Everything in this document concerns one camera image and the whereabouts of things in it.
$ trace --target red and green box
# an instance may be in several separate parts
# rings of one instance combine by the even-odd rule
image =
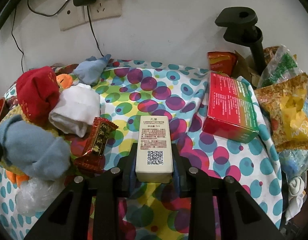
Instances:
[[[242,143],[249,143],[259,134],[256,113],[244,83],[217,73],[210,74],[203,131]]]

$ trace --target white box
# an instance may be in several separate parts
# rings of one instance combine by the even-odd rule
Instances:
[[[169,183],[173,157],[167,116],[140,117],[135,170],[140,182]]]

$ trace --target silver screw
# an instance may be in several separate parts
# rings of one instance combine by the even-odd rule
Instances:
[[[121,171],[121,169],[118,168],[118,167],[113,167],[113,168],[111,168],[111,173],[112,173],[112,174],[117,174],[117,173],[120,172],[120,171]]]
[[[190,167],[190,168],[189,168],[189,172],[192,173],[192,174],[196,174],[196,173],[198,173],[198,168],[196,168],[196,167]]]
[[[228,183],[233,183],[235,181],[235,179],[232,176],[226,176],[225,181],[228,182]]]
[[[82,176],[76,176],[75,178],[74,178],[74,181],[76,182],[76,183],[80,183],[80,182],[82,182],[84,180],[84,178],[82,177]]]

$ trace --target yellow snack bag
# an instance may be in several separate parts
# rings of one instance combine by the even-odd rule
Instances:
[[[308,117],[302,110],[307,96],[307,80],[307,74],[303,73],[255,90],[260,106],[270,114],[272,139],[278,152],[308,149]]]

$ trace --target qr code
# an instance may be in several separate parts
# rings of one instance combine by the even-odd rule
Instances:
[[[163,165],[163,151],[147,151],[147,164]]]

